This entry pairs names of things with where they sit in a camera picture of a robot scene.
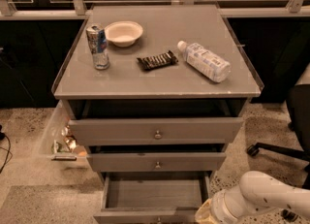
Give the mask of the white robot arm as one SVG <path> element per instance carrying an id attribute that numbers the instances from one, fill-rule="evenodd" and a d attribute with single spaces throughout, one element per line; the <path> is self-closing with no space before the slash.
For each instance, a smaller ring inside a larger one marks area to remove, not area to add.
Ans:
<path id="1" fill-rule="evenodd" d="M 310 191 L 283 183 L 259 171 L 245 173 L 237 186 L 207 199 L 195 214 L 199 224 L 236 224 L 242 217 L 276 208 L 310 218 Z"/>

